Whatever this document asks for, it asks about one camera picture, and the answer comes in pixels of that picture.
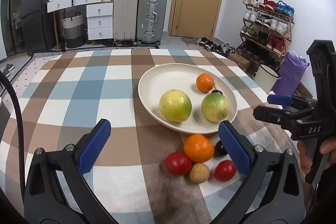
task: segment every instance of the white bucket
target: white bucket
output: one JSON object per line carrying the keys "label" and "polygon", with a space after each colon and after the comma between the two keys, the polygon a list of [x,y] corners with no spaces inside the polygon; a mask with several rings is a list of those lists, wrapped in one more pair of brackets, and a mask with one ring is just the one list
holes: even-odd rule
{"label": "white bucket", "polygon": [[265,65],[260,65],[254,81],[268,94],[278,79],[280,79],[280,76],[274,70]]}

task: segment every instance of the gray refrigerator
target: gray refrigerator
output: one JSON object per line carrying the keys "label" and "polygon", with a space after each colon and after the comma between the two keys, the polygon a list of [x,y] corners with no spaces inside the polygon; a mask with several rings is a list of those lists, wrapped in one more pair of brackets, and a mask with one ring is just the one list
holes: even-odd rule
{"label": "gray refrigerator", "polygon": [[28,55],[56,45],[53,14],[47,13],[47,1],[21,0],[22,33]]}

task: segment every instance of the plate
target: plate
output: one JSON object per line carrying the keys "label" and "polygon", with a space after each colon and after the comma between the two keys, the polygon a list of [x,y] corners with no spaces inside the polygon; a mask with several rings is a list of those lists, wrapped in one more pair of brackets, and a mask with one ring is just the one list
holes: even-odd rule
{"label": "plate", "polygon": [[[138,85],[140,100],[149,114],[164,126],[186,134],[210,134],[218,131],[218,123],[208,121],[202,111],[201,103],[206,95],[196,86],[196,79],[202,73],[210,74],[216,88],[230,103],[230,112],[226,120],[232,122],[237,115],[237,100],[227,83],[213,73],[187,64],[164,64],[151,68],[141,77]],[[193,105],[190,117],[181,123],[168,121],[160,112],[159,101],[168,90],[181,90],[186,93]]]}

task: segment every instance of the dark cherry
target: dark cherry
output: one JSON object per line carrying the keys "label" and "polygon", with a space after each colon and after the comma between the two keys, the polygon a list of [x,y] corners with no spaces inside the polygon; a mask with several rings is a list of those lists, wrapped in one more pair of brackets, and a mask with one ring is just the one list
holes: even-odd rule
{"label": "dark cherry", "polygon": [[220,90],[213,90],[211,93],[221,93],[221,95],[223,95],[223,92],[221,92]]}
{"label": "dark cherry", "polygon": [[227,151],[221,141],[218,141],[215,145],[215,154],[217,157],[224,157],[227,155]]}

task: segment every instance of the green sneaker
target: green sneaker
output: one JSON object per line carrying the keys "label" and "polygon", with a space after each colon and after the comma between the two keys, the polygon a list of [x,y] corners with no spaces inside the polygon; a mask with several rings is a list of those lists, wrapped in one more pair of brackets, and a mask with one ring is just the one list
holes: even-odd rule
{"label": "green sneaker", "polygon": [[245,33],[248,37],[255,37],[257,35],[257,32],[253,27],[249,27],[247,32]]}
{"label": "green sneaker", "polygon": [[248,26],[243,26],[240,33],[245,34],[248,31],[249,27]]}

